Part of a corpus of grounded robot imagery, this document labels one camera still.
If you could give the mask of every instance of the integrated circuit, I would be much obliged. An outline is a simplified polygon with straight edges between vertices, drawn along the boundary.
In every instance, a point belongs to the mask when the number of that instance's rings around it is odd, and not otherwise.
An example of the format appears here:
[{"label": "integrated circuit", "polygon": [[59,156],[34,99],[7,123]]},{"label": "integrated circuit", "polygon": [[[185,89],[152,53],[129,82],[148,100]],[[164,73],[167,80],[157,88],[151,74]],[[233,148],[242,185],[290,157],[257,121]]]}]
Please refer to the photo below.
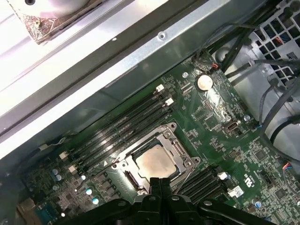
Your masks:
[{"label": "integrated circuit", "polygon": [[263,150],[260,150],[257,153],[255,153],[255,156],[256,156],[256,158],[257,158],[258,161],[261,161],[264,158],[266,158],[266,154],[264,153]]},{"label": "integrated circuit", "polygon": [[286,192],[283,189],[279,189],[275,192],[276,197],[280,200],[286,196]]}]

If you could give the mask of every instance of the chip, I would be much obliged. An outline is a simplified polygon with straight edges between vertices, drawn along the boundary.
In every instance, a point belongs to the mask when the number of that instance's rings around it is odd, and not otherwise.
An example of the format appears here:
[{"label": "chip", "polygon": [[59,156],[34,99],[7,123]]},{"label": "chip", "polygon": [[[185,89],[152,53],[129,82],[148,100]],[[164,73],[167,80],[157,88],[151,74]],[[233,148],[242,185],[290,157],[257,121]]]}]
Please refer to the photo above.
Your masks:
[{"label": "chip", "polygon": [[266,158],[266,154],[264,153],[263,150],[260,150],[258,151],[256,154],[255,154],[256,158],[258,159],[258,161],[261,161],[263,160],[264,158]]},{"label": "chip", "polygon": [[277,192],[275,192],[275,195],[278,199],[282,199],[284,196],[286,196],[286,192],[283,189],[279,189]]},{"label": "chip", "polygon": [[66,199],[67,199],[67,200],[71,200],[71,199],[72,199],[72,196],[71,196],[70,194],[67,194],[67,195],[66,195]]}]

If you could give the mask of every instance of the white connector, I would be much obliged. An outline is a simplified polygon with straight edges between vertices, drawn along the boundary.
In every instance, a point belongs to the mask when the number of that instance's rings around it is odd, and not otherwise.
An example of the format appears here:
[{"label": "white connector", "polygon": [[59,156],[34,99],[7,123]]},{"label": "white connector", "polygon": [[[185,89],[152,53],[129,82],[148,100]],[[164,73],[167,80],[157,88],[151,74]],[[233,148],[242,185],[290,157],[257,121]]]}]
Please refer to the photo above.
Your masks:
[{"label": "white connector", "polygon": [[168,100],[165,101],[165,104],[166,104],[167,106],[169,106],[169,105],[171,105],[171,104],[173,104],[173,103],[174,103],[174,101],[173,101],[172,98],[169,98]]},{"label": "white connector", "polygon": [[165,87],[162,84],[160,84],[155,89],[157,92],[161,92],[163,89],[165,89]]},{"label": "white connector", "polygon": [[219,172],[217,177],[219,177],[220,180],[226,180],[230,178],[230,175],[226,172]]},{"label": "white connector", "polygon": [[63,153],[60,154],[60,158],[61,160],[64,160],[68,157],[68,153],[66,151],[64,151]]},{"label": "white connector", "polygon": [[240,197],[244,194],[244,191],[240,188],[240,186],[236,186],[234,189],[229,190],[228,194],[230,197]]},{"label": "white connector", "polygon": [[75,165],[72,165],[68,168],[71,174],[77,173],[77,168]]}]

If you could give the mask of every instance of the screw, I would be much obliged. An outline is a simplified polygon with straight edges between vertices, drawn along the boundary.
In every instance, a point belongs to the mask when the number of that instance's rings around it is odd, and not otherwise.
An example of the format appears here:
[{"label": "screw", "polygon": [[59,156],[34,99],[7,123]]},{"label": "screw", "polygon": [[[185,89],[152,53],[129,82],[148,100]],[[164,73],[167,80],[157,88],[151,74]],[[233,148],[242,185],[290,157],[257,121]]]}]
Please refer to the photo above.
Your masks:
[{"label": "screw", "polygon": [[150,200],[150,201],[155,201],[155,200],[156,200],[156,197],[155,197],[155,196],[151,196],[151,197],[149,198],[149,200]]},{"label": "screw", "polygon": [[170,133],[170,132],[166,132],[166,133],[165,133],[165,137],[166,137],[166,138],[171,137],[171,133]]},{"label": "screw", "polygon": [[206,205],[206,206],[211,206],[212,205],[212,203],[210,201],[204,201],[203,204]]},{"label": "screw", "polygon": [[245,115],[244,116],[244,121],[245,122],[248,122],[248,121],[250,121],[251,120],[251,117],[249,116],[249,115]]},{"label": "screw", "polygon": [[183,78],[187,78],[187,77],[188,77],[188,73],[187,73],[187,72],[184,72],[184,73],[182,74],[182,77],[183,77]]},{"label": "screw", "polygon": [[162,41],[164,41],[164,40],[167,39],[167,34],[165,32],[163,32],[163,31],[159,32],[157,36]]},{"label": "screw", "polygon": [[179,197],[178,196],[172,196],[171,198],[173,201],[178,201],[179,200]]},{"label": "screw", "polygon": [[118,206],[125,206],[126,205],[126,202],[125,201],[121,201],[118,203]]},{"label": "screw", "polygon": [[269,69],[268,68],[264,68],[264,69],[262,69],[262,72],[263,73],[267,73],[269,71]]}]

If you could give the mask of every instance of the electronic component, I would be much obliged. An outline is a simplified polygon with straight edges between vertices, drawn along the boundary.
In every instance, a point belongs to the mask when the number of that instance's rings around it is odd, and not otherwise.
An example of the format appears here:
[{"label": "electronic component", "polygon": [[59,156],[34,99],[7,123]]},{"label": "electronic component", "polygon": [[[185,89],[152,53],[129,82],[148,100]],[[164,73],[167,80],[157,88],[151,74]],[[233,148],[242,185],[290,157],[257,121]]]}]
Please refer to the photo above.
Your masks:
[{"label": "electronic component", "polygon": [[92,203],[94,205],[98,205],[99,204],[99,199],[97,197],[93,198]]},{"label": "electronic component", "polygon": [[286,196],[286,192],[283,189],[279,189],[275,192],[276,197],[280,200]]},{"label": "electronic component", "polygon": [[117,156],[112,169],[130,174],[136,186],[149,190],[150,177],[172,177],[171,187],[187,177],[200,159],[191,158],[176,138],[176,123],[159,126]]},{"label": "electronic component", "polygon": [[234,189],[229,190],[228,194],[230,197],[241,197],[244,194],[244,191],[240,188],[240,186],[236,186]]},{"label": "electronic component", "polygon": [[212,89],[213,84],[214,82],[212,81],[212,78],[208,75],[201,75],[196,80],[196,87],[201,91],[208,91]]},{"label": "electronic component", "polygon": [[264,158],[266,158],[266,154],[264,153],[263,150],[259,150],[256,154],[255,154],[256,158],[258,161],[263,160]]},{"label": "electronic component", "polygon": [[188,196],[192,203],[197,203],[204,198],[218,198],[226,193],[227,186],[218,174],[219,167],[208,167],[203,171],[193,174],[179,190],[180,195]]},{"label": "electronic component", "polygon": [[87,195],[91,195],[91,194],[93,193],[92,188],[89,187],[88,189],[86,189],[85,193],[86,193]]}]

